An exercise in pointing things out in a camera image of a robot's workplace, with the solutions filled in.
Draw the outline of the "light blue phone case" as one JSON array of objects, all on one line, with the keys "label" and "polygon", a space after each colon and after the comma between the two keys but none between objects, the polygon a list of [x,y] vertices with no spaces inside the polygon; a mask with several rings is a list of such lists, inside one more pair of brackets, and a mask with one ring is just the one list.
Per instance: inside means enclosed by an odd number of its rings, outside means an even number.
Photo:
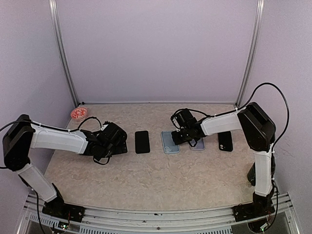
[{"label": "light blue phone case", "polygon": [[161,132],[161,139],[163,150],[165,154],[177,154],[180,152],[180,147],[175,145],[173,138],[172,138],[172,131],[162,131]]}]

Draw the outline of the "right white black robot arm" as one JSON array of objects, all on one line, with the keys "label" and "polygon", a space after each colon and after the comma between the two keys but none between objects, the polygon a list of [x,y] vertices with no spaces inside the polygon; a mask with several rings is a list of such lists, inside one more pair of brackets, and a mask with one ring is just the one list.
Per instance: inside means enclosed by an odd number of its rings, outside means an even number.
[{"label": "right white black robot arm", "polygon": [[248,181],[254,187],[254,193],[251,203],[233,207],[234,218],[239,222],[275,211],[272,196],[276,126],[257,103],[251,102],[246,107],[214,116],[207,115],[201,120],[192,115],[191,109],[179,109],[171,116],[171,121],[176,128],[171,133],[175,145],[190,144],[214,134],[242,130],[254,155],[254,164],[247,175]]}]

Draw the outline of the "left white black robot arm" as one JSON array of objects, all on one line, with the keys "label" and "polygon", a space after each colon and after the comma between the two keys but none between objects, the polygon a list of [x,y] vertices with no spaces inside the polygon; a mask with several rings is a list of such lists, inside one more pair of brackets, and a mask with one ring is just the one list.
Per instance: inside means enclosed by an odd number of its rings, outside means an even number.
[{"label": "left white black robot arm", "polygon": [[96,131],[62,129],[32,121],[22,114],[1,128],[3,160],[6,169],[16,172],[44,202],[42,213],[52,217],[81,222],[85,207],[64,201],[60,190],[31,161],[34,150],[66,151],[79,156],[90,156],[94,163],[106,165],[112,156],[127,153],[127,133],[113,122],[100,124]]}]

